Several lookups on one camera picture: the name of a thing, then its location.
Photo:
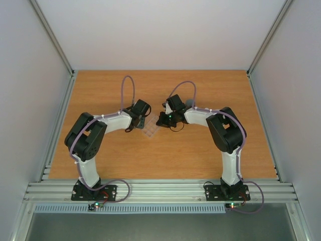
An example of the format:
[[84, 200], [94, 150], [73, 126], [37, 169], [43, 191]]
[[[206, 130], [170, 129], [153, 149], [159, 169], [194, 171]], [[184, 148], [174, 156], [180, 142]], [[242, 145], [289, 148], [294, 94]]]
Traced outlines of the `clear plastic pill organizer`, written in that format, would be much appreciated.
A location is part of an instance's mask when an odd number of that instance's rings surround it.
[[144, 122], [144, 127], [142, 129], [142, 133], [149, 137], [152, 138], [156, 132], [159, 129], [159, 126], [156, 125], [156, 122], [158, 121], [158, 116], [155, 114], [150, 114], [145, 118]]

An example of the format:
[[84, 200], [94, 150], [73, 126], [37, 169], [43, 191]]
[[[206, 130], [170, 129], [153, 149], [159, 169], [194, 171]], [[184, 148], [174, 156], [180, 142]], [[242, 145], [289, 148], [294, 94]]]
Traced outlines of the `orange pill bottle grey cap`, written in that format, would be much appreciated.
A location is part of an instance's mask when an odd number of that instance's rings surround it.
[[196, 106], [196, 102], [193, 99], [187, 99], [185, 101], [185, 105], [194, 108]]

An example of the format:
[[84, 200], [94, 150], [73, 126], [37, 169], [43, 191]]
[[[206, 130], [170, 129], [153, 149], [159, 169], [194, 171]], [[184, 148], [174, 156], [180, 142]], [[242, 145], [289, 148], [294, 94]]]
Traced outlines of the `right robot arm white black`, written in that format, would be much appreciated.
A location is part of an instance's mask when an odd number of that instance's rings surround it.
[[163, 103], [156, 125], [175, 128], [177, 123], [201, 125], [209, 128], [216, 147], [221, 151], [223, 172], [219, 195], [231, 200], [243, 186], [240, 172], [240, 154], [246, 141], [246, 131], [229, 107], [221, 110], [198, 108], [184, 104], [176, 94]]

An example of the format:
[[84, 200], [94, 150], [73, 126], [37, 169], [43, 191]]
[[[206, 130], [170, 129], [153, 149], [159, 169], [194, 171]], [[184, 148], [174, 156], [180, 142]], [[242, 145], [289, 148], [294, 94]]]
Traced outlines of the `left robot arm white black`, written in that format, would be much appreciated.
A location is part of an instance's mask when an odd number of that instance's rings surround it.
[[144, 121], [151, 113], [151, 106], [139, 99], [128, 108], [106, 115], [82, 113], [67, 134], [64, 144], [70, 157], [75, 161], [79, 174], [73, 187], [72, 201], [121, 202], [116, 200], [117, 186], [114, 182], [129, 184], [121, 179], [114, 179], [106, 184], [101, 183], [97, 172], [95, 157], [106, 134], [125, 130], [143, 129]]

